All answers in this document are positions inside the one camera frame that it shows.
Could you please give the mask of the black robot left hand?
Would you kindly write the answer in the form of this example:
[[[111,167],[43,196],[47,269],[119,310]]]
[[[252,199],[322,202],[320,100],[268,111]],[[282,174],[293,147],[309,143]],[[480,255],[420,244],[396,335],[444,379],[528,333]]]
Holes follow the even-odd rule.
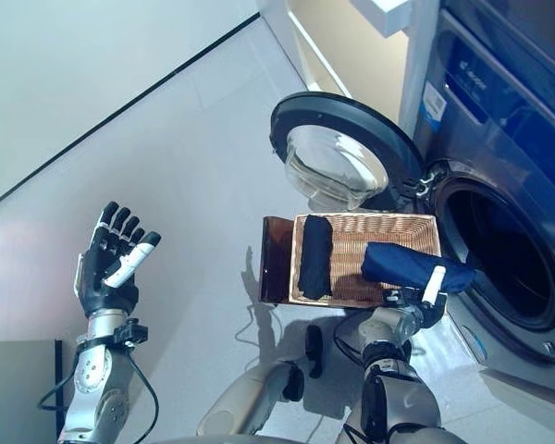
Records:
[[[139,300],[135,272],[162,236],[139,227],[129,208],[108,203],[99,215],[88,249],[81,253],[74,292],[86,317],[100,310],[130,315]]]

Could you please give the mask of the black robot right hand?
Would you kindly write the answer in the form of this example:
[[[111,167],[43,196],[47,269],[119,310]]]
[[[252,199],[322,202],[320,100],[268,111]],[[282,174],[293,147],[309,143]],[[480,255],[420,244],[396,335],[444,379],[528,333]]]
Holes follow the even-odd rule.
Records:
[[[447,294],[441,291],[445,275],[446,268],[437,265],[424,290],[412,288],[401,290],[404,306],[417,316],[421,329],[431,328],[446,313]]]

